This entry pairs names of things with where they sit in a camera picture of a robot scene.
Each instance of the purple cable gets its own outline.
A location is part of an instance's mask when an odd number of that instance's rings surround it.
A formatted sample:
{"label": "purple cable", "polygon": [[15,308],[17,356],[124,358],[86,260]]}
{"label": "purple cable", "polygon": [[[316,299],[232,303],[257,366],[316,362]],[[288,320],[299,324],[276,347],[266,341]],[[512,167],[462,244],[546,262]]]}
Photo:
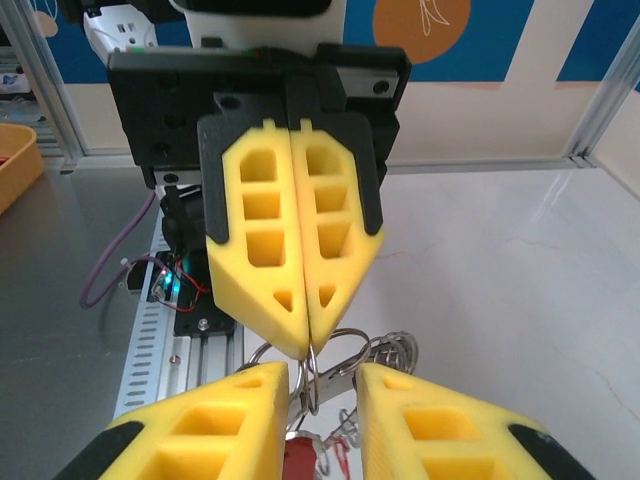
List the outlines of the purple cable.
{"label": "purple cable", "polygon": [[[127,265],[123,265],[122,268],[118,271],[118,273],[113,277],[113,279],[107,284],[107,286],[103,288],[94,299],[89,300],[89,293],[91,291],[91,288],[93,287],[93,284],[98,278],[98,275],[100,275],[100,272],[104,268],[105,264],[107,263],[107,260],[109,260],[109,257],[111,257],[115,249],[118,248],[118,246],[123,242],[123,240],[127,238],[127,235],[129,235],[129,233],[131,233],[131,231],[134,228],[136,228],[136,226],[144,218],[144,216],[147,214],[147,212],[151,208],[151,205],[153,205],[153,201],[155,200],[155,198],[156,198],[155,193],[151,192],[147,200],[144,202],[144,205],[142,206],[140,211],[136,213],[135,217],[131,219],[131,221],[127,224],[127,226],[122,229],[122,231],[116,236],[116,238],[114,238],[111,241],[111,243],[105,249],[105,251],[102,252],[102,255],[100,255],[100,258],[98,259],[94,267],[91,269],[91,273],[89,273],[89,277],[87,278],[87,281],[85,282],[84,287],[82,288],[82,293],[80,293],[81,308],[88,309],[97,305],[98,302],[100,302],[100,300],[102,300],[104,296],[109,292],[109,290],[111,290],[114,287],[114,285],[118,283],[118,281],[127,273],[127,271],[129,270],[129,267]],[[158,267],[165,268],[164,263],[162,263],[157,258],[150,257],[148,255],[144,255],[142,257],[136,258],[135,260],[130,262],[130,265],[134,265],[137,262],[143,262],[143,261],[153,262],[156,265],[158,265]]]}

